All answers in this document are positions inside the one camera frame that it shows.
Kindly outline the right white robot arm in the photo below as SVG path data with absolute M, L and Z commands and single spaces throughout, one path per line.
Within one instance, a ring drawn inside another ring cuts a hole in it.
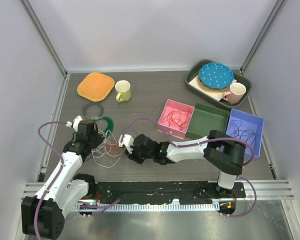
M 207 160 L 219 170 L 216 193 L 223 198 L 234 191 L 235 180 L 242 174 L 246 148 L 250 145 L 218 130 L 199 139 L 176 142 L 156 142 L 144 134 L 132 137 L 123 134 L 119 147 L 137 164 L 153 160 L 160 165 L 175 164 L 184 160 Z

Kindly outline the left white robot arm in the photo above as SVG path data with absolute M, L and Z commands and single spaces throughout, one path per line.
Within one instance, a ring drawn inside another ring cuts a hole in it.
M 56 168 L 34 196 L 26 196 L 21 202 L 22 232 L 39 240 L 56 240 L 72 207 L 82 197 L 90 200 L 97 192 L 93 176 L 73 176 L 104 138 L 93 120 L 78 116 L 66 125 L 75 132 L 59 155 Z

